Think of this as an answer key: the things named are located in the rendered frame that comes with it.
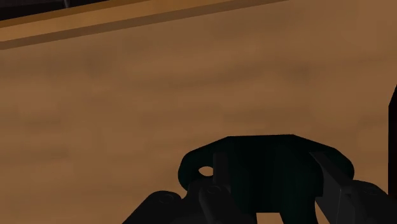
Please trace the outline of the brown wooden table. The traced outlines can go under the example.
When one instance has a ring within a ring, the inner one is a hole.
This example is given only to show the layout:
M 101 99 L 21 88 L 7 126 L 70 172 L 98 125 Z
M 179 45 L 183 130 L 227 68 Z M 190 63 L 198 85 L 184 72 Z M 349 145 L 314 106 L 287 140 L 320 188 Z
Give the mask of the brown wooden table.
M 387 188 L 397 0 L 289 0 L 0 50 L 0 224 L 120 224 L 190 150 L 296 134 Z

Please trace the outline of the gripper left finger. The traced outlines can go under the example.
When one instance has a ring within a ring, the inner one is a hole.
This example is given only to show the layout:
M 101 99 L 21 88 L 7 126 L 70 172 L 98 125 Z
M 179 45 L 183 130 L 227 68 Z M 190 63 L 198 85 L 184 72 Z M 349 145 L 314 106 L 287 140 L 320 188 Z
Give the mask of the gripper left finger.
M 189 184 L 185 197 L 169 191 L 150 194 L 122 224 L 257 224 L 230 195 L 226 153 L 213 155 L 213 175 Z

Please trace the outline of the black upright object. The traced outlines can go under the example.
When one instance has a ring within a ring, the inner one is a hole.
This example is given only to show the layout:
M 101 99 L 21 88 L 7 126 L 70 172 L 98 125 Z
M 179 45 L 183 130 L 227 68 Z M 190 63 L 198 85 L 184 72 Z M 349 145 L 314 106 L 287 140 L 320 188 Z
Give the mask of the black upright object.
M 397 86 L 388 106 L 388 194 L 397 200 Z

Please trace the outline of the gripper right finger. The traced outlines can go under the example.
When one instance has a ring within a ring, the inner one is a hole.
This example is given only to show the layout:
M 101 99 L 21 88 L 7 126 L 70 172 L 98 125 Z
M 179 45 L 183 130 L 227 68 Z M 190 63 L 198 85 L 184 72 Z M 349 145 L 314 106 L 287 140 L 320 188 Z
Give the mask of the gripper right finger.
M 323 172 L 316 203 L 330 224 L 397 224 L 397 200 L 373 183 L 349 178 L 324 153 L 311 155 Z

